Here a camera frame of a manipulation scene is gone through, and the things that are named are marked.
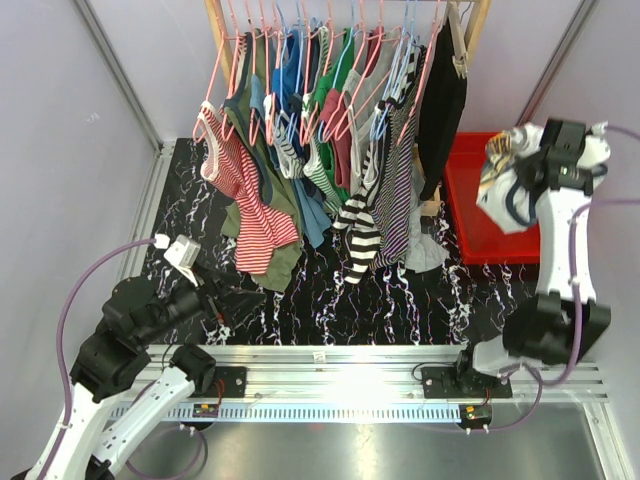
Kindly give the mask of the white navy-trimmed tank top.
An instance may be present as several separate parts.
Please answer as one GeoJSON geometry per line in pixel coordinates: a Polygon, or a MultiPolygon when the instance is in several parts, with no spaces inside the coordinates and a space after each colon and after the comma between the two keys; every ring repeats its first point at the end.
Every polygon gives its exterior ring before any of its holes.
{"type": "Polygon", "coordinates": [[[486,143],[476,205],[504,234],[524,232],[537,223],[535,202],[521,186],[516,167],[539,150],[542,133],[542,126],[525,123],[486,143]]]}

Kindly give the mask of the purple black striped tank top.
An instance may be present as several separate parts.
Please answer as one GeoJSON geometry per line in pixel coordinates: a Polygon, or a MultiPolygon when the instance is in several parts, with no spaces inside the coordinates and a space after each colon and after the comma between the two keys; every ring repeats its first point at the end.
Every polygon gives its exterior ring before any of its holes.
{"type": "Polygon", "coordinates": [[[374,270],[398,262],[409,243],[412,149],[415,118],[407,101],[389,99],[388,124],[383,137],[384,154],[372,216],[381,236],[373,260],[374,270]]]}

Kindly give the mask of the pink wire hanger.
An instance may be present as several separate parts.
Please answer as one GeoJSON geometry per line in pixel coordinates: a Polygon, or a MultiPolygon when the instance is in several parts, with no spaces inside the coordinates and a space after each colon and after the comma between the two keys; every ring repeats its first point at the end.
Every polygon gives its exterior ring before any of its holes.
{"type": "Polygon", "coordinates": [[[407,89],[407,95],[404,105],[409,108],[407,118],[402,126],[400,134],[397,139],[397,145],[400,145],[407,135],[408,130],[412,122],[415,120],[418,101],[420,99],[421,91],[426,81],[426,70],[429,63],[429,59],[434,48],[436,36],[439,33],[442,16],[440,15],[441,1],[436,2],[435,13],[433,16],[429,41],[426,45],[420,45],[420,49],[416,51],[416,61],[414,79],[407,89]]]}

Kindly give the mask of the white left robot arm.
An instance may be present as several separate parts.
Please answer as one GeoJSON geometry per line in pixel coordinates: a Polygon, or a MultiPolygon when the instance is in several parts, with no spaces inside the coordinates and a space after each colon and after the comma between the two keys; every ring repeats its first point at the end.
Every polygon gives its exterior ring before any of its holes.
{"type": "Polygon", "coordinates": [[[185,344],[129,410],[108,422],[150,363],[150,344],[197,316],[234,328],[265,302],[265,294],[229,286],[226,278],[212,271],[196,283],[183,279],[166,298],[145,277],[118,283],[72,368],[62,371],[69,383],[58,424],[38,461],[18,478],[112,479],[172,408],[190,396],[224,394],[215,359],[185,344]]]}

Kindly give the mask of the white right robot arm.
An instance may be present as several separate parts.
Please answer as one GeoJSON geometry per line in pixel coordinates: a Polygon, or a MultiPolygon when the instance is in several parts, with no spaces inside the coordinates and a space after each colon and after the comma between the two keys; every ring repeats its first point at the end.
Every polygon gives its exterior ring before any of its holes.
{"type": "Polygon", "coordinates": [[[525,368],[563,366],[545,386],[563,383],[605,333],[611,310],[597,301],[588,253],[588,219],[608,173],[608,124],[550,118],[494,135],[486,144],[477,206],[505,234],[539,229],[536,290],[495,338],[470,345],[455,362],[453,385],[465,397],[493,389],[525,368]]]}

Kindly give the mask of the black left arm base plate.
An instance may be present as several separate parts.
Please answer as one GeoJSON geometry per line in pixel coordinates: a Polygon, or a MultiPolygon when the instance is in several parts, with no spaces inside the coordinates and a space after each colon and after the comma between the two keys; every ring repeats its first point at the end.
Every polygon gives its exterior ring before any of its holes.
{"type": "Polygon", "coordinates": [[[219,366],[215,369],[213,383],[208,390],[194,393],[193,398],[216,398],[219,393],[223,399],[242,399],[247,387],[248,369],[241,366],[219,366]]]}

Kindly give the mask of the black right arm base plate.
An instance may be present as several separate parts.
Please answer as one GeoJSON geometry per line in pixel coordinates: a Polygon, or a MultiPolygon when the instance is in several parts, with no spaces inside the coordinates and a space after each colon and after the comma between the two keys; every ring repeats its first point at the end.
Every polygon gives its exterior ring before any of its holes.
{"type": "Polygon", "coordinates": [[[513,397],[511,384],[503,384],[496,377],[477,373],[463,373],[450,366],[424,366],[420,379],[425,399],[509,399],[513,397]]]}

